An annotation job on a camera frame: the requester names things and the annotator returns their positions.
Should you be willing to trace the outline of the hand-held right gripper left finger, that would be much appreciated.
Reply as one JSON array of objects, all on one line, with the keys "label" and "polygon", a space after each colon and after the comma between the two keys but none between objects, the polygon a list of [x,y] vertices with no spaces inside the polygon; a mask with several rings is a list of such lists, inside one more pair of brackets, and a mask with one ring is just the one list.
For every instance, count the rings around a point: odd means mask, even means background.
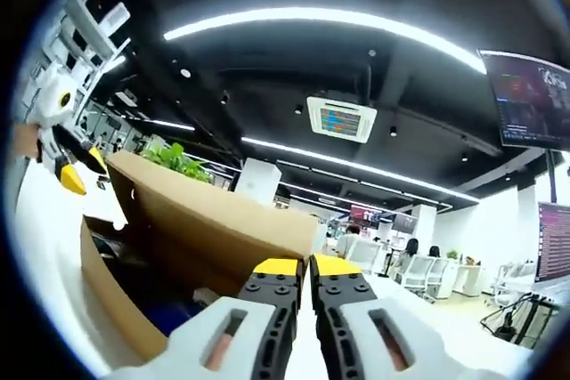
[{"label": "hand-held right gripper left finger", "polygon": [[108,379],[282,379],[297,331],[305,262],[269,258],[236,297],[222,296],[175,329],[166,349]]}]

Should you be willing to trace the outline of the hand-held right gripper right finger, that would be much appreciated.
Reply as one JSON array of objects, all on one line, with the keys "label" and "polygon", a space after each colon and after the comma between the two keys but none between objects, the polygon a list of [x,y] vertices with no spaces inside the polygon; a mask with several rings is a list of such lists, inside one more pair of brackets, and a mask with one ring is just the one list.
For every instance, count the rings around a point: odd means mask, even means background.
[{"label": "hand-held right gripper right finger", "polygon": [[530,351],[438,311],[346,260],[310,262],[317,336],[333,379],[513,379]]}]

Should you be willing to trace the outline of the person's left hand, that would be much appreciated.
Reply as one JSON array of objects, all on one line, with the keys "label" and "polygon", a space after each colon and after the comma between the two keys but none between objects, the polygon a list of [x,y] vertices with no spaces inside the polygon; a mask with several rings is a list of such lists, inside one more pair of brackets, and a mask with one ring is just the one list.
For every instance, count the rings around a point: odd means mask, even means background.
[{"label": "person's left hand", "polygon": [[12,127],[12,158],[37,158],[38,124],[16,124]]}]

